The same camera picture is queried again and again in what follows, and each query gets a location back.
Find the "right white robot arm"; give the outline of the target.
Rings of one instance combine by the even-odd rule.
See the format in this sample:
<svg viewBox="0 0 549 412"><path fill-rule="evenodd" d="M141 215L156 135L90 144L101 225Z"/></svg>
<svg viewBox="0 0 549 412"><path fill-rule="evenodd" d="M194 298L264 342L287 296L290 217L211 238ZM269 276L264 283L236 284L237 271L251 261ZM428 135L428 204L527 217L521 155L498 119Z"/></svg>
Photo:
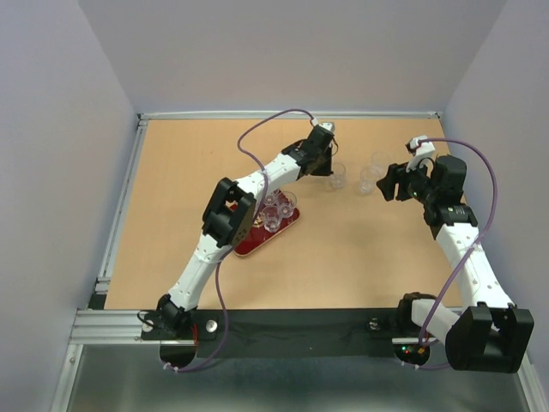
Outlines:
<svg viewBox="0 0 549 412"><path fill-rule="evenodd" d="M498 283L480 244L472 209L463 200L464 161L443 155L429 168L422 161L392 164L377 187L387 201L415 199L424 220L452 268L450 280L462 297L455 313L429 294L409 293L400 300L395 325L405 335L418 330L445 349L449 365L460 371L516 373L534 328L528 309L519 308Z"/></svg>

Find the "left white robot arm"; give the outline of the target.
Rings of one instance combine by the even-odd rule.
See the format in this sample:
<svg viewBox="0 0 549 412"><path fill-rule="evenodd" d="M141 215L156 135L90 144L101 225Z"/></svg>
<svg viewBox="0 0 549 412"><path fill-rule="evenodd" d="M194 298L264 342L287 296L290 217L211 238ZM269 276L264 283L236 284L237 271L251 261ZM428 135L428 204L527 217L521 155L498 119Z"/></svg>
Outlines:
<svg viewBox="0 0 549 412"><path fill-rule="evenodd" d="M221 179L202 214L197 247L181 276L153 311L137 318L150 330L164 330L173 338L185 336L208 279L248 235L266 195L304 176L330 175L334 139L333 123L314 124L308 137L282 149L257 171L236 180Z"/></svg>

